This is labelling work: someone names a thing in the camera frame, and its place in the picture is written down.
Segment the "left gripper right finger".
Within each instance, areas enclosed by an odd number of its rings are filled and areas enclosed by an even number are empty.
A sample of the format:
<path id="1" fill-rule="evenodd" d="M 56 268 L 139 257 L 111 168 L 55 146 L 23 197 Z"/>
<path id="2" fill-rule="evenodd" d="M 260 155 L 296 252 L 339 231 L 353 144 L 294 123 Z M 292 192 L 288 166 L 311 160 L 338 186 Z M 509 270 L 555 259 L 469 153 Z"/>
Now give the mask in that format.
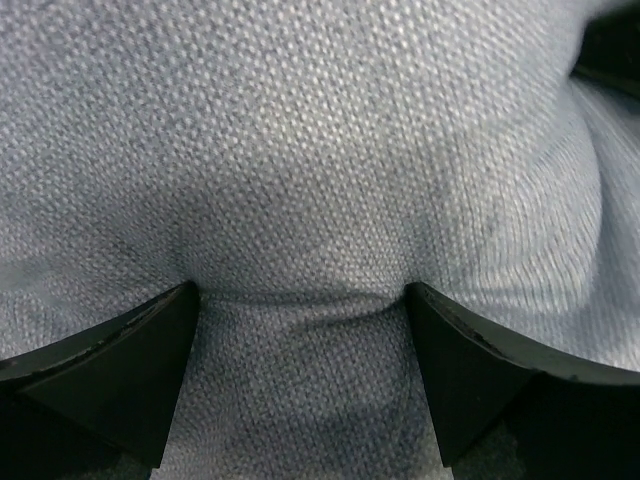
<path id="1" fill-rule="evenodd" d="M 635 479 L 639 376 L 543 345 L 423 283 L 405 305 L 443 465 L 457 479 Z"/>

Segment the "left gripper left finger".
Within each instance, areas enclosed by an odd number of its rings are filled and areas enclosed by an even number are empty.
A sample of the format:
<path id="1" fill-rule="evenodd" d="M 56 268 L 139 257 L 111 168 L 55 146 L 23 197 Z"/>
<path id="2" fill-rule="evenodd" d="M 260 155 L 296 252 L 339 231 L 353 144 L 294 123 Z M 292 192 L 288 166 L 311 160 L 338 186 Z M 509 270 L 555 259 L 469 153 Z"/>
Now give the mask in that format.
<path id="1" fill-rule="evenodd" d="M 160 467 L 192 349 L 192 282 L 1 362 L 4 479 L 147 479 Z"/>

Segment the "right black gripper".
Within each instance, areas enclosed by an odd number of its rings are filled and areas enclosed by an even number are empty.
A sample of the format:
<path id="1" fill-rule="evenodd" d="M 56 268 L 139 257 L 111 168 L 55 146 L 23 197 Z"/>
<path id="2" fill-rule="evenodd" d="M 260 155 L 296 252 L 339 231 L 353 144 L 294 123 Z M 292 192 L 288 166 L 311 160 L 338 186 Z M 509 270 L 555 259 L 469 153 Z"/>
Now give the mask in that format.
<path id="1" fill-rule="evenodd" d="M 639 94 L 639 2 L 591 20 L 572 74 L 628 95 Z"/>

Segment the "pillowcase grey outside blue inside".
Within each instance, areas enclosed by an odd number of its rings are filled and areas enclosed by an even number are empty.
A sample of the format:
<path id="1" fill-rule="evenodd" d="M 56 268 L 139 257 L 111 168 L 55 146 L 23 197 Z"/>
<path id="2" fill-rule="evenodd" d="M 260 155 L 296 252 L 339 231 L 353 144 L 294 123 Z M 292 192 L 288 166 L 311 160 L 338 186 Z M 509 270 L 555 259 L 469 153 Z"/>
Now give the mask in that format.
<path id="1" fill-rule="evenodd" d="M 422 281 L 639 366 L 639 105 L 571 71 L 616 1 L 5 1 L 1 354 L 192 280 L 159 479 L 446 479 Z"/>

